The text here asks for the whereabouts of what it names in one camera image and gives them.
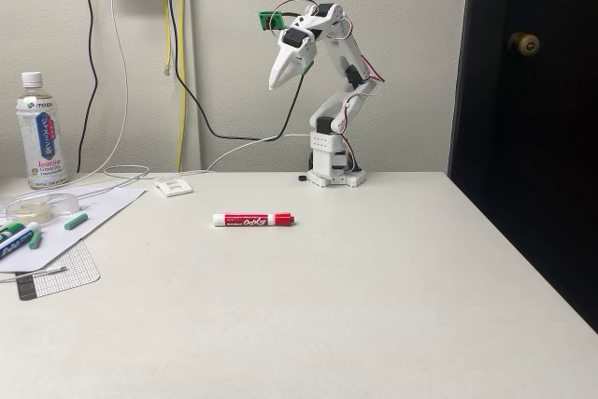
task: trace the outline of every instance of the white wall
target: white wall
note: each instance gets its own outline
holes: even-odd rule
[[[278,47],[257,18],[259,10],[270,9],[277,1],[191,0],[194,12],[188,22],[194,21],[198,96],[219,132],[269,136],[284,121],[296,84],[291,81],[268,91]],[[446,170],[464,0],[319,1],[344,6],[363,53],[388,81],[349,128],[360,164],[368,170]],[[101,83],[86,139],[87,170],[108,155],[122,112],[121,63],[109,0],[93,0],[93,5],[93,49]],[[116,9],[129,67],[131,106],[112,163],[173,170],[180,90],[174,77],[164,76],[162,0],[116,0]],[[93,86],[86,49],[86,0],[0,0],[0,16],[0,177],[24,173],[14,113],[23,70],[41,70],[61,107],[64,150],[73,171]],[[193,40],[188,39],[187,45],[191,49]],[[309,117],[333,93],[336,80],[322,48],[288,132],[309,131]],[[187,125],[186,160],[192,168],[199,156],[193,116]],[[202,160],[207,164],[239,144],[219,141],[203,127]],[[241,150],[217,168],[304,170],[308,151],[306,138],[286,138]]]
[[[93,9],[93,57],[100,84],[85,140],[83,171],[97,168],[114,147],[124,97],[109,0],[93,0]],[[180,90],[173,77],[164,75],[163,0],[115,0],[115,10],[129,71],[130,106],[121,145],[110,164],[144,164],[154,171],[173,171]],[[87,0],[0,0],[0,16],[0,176],[24,176],[25,172],[14,107],[21,72],[26,70],[41,71],[45,87],[57,100],[67,168],[74,173],[93,89],[87,56]],[[188,149],[193,148],[192,139],[188,139]],[[198,142],[194,144],[197,153]]]
[[[266,137],[284,121],[296,80],[268,91],[278,47],[258,23],[258,11],[278,1],[193,1],[200,96],[218,132]],[[368,170],[446,170],[464,0],[317,1],[343,5],[363,54],[387,80],[349,128],[360,164]],[[335,91],[337,78],[322,46],[289,132],[309,131],[309,117]],[[205,162],[235,145],[206,130],[202,138]],[[218,168],[303,170],[308,151],[307,138],[287,138],[242,150]]]

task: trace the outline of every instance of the black cable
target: black cable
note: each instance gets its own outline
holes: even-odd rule
[[[299,91],[301,91],[301,85],[303,84],[303,78],[305,78],[306,73],[307,72],[304,72],[303,74],[301,74],[301,78],[299,78],[299,85],[297,86],[297,91],[295,91],[295,96],[292,99],[291,108],[289,109],[289,114],[287,114],[287,120],[284,121],[284,125],[282,126],[280,133],[278,133],[278,135],[276,137],[265,140],[264,142],[274,142],[275,140],[279,140],[282,137],[282,135],[284,134],[284,130],[287,129],[287,125],[289,124],[289,119],[291,118],[292,109],[295,107],[295,102],[297,101],[297,97],[299,96]]]
[[[83,133],[81,133],[81,140],[78,143],[78,162],[77,162],[77,173],[81,169],[81,152],[83,150],[83,141],[85,140],[85,132],[87,131],[87,121],[90,118],[90,110],[92,109],[93,98],[95,97],[95,93],[97,91],[97,73],[95,72],[95,66],[93,65],[93,57],[92,57],[92,32],[93,32],[93,8],[92,8],[92,0],[87,0],[87,5],[90,8],[90,34],[87,44],[87,53],[90,57],[90,66],[92,67],[93,72],[93,79],[95,83],[93,85],[92,96],[90,97],[90,103],[87,105],[87,112],[85,113],[85,122],[83,123]]]
[[[353,151],[353,147],[349,143],[349,140],[347,139],[347,137],[344,134],[342,136],[345,137],[345,143],[347,144],[347,147],[349,147],[350,154],[352,155],[351,159],[353,160],[353,164],[355,165],[353,167],[353,169],[351,170],[351,172],[361,172],[362,169],[359,167],[359,164],[357,164],[357,158],[355,157],[355,151]]]
[[[169,6],[170,6],[170,18],[172,19],[172,29],[175,35],[175,42],[178,42],[178,32],[177,32],[177,22],[175,20],[175,11],[172,8],[172,0],[168,0]],[[199,104],[199,101],[197,100],[197,98],[195,98],[195,95],[193,95],[193,93],[189,90],[189,88],[187,87],[187,85],[185,84],[185,82],[182,80],[182,78],[180,77],[180,74],[178,73],[178,45],[175,45],[175,74],[177,75],[177,79],[178,82],[180,83],[180,85],[185,89],[185,91],[189,94],[189,96],[191,97],[191,99],[195,102],[195,104],[197,105],[197,108],[199,109],[199,112],[201,113],[202,117],[204,118],[204,121],[206,122],[206,126],[207,129],[209,130],[209,132],[211,134],[213,134],[215,137],[218,137],[220,139],[231,139],[231,140],[262,140],[260,137],[242,137],[242,136],[236,136],[236,135],[219,135],[218,133],[216,133],[211,125],[209,124],[209,121],[207,120],[207,115],[204,111],[204,109],[202,108],[202,106]],[[292,114],[292,110],[295,106],[295,102],[297,101],[297,97],[299,96],[299,91],[301,90],[301,85],[303,84],[303,78],[305,77],[306,72],[304,74],[301,75],[301,79],[299,80],[299,84],[297,86],[297,91],[295,92],[295,96],[292,100],[292,104],[291,104],[291,109],[289,110],[289,114],[287,115],[287,120],[284,122],[284,126],[282,127],[282,131],[280,131],[280,133],[278,134],[278,136],[273,137],[272,139],[268,139],[265,140],[264,142],[274,142],[277,139],[280,139],[282,137],[282,134],[284,133],[285,129],[287,128],[287,124],[289,123],[289,119],[291,118],[291,114]]]

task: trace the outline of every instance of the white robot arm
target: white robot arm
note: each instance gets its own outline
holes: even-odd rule
[[[342,78],[337,93],[329,98],[311,117],[313,164],[309,180],[321,187],[348,184],[353,187],[365,180],[365,172],[348,164],[350,147],[342,133],[359,113],[365,97],[377,82],[352,36],[352,23],[338,4],[309,7],[278,37],[278,57],[270,73],[273,90],[308,68],[318,53],[316,43],[324,41],[330,59]]]

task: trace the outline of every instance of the marker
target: marker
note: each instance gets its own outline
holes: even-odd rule
[[[37,231],[39,231],[39,224],[32,222],[25,226],[25,229],[2,242],[0,244],[0,259],[27,243]]]
[[[0,233],[0,243],[4,242],[5,240],[8,240],[23,229],[25,229],[25,226],[23,224],[16,223],[15,221],[9,221],[3,224],[2,228],[0,229],[0,231],[2,231]]]
[[[214,214],[214,226],[289,226],[295,223],[290,212],[276,214]]]

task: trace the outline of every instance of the bottle cap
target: bottle cap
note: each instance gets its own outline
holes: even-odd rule
[[[41,72],[23,72],[21,74],[22,86],[24,88],[41,88]]]

